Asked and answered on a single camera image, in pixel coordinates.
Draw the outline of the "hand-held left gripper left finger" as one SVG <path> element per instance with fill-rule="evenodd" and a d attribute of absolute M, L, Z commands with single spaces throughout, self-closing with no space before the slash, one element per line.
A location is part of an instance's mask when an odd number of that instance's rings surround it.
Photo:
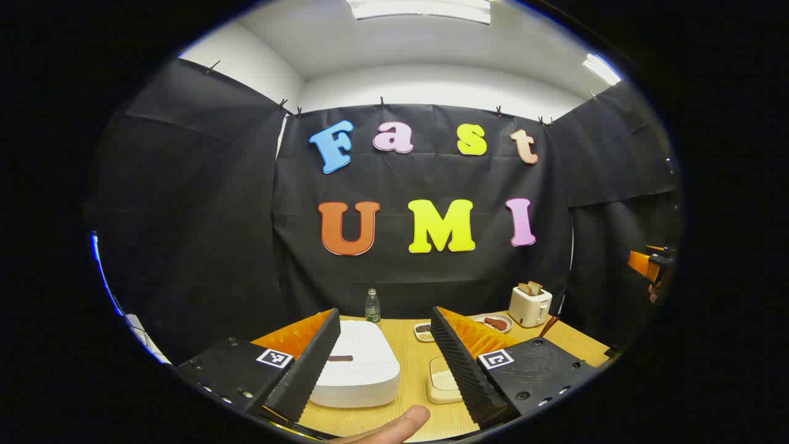
<path fill-rule="evenodd" d="M 339 311 L 332 308 L 254 341 L 220 340 L 176 371 L 231 410 L 276 424 L 295 424 L 340 332 Z"/>

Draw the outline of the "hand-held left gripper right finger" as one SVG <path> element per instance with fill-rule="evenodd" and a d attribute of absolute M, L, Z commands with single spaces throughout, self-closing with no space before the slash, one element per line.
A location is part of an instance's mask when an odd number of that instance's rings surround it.
<path fill-rule="evenodd" d="M 518 341 L 443 307 L 431 310 L 431 334 L 481 430 L 535 416 L 599 374 L 550 340 Z"/>

